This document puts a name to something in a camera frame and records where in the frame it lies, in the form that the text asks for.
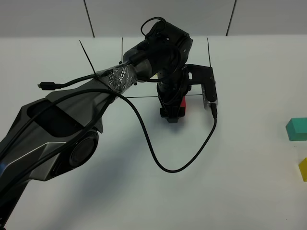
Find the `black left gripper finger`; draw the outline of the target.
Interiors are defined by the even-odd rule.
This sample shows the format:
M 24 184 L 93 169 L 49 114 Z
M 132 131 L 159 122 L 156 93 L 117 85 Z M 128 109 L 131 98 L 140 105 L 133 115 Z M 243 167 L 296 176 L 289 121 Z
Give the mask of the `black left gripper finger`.
M 161 117 L 169 117 L 169 110 L 167 108 L 160 108 L 160 116 Z
M 172 110 L 168 114 L 167 121 L 169 123 L 177 123 L 182 117 L 184 117 L 184 109 Z

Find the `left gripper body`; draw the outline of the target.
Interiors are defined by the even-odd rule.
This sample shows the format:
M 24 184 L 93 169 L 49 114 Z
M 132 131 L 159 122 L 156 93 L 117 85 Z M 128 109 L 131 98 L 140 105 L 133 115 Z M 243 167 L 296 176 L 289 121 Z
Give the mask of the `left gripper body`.
M 180 104 L 183 97 L 191 90 L 187 65 L 168 75 L 166 71 L 160 71 L 158 79 L 160 80 L 162 77 L 166 77 L 166 79 L 157 84 L 158 98 L 162 107 L 166 109 L 166 106 Z

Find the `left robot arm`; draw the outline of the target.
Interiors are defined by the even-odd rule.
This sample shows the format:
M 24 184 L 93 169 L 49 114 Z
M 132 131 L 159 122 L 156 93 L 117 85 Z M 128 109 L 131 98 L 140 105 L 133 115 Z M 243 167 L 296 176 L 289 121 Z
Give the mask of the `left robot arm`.
M 144 40 L 116 66 L 78 78 L 81 86 L 42 82 L 49 94 L 21 107 L 0 143 L 0 219 L 31 180 L 47 181 L 87 162 L 103 132 L 102 115 L 138 82 L 155 82 L 163 105 L 179 109 L 188 91 L 189 34 L 157 17 Z

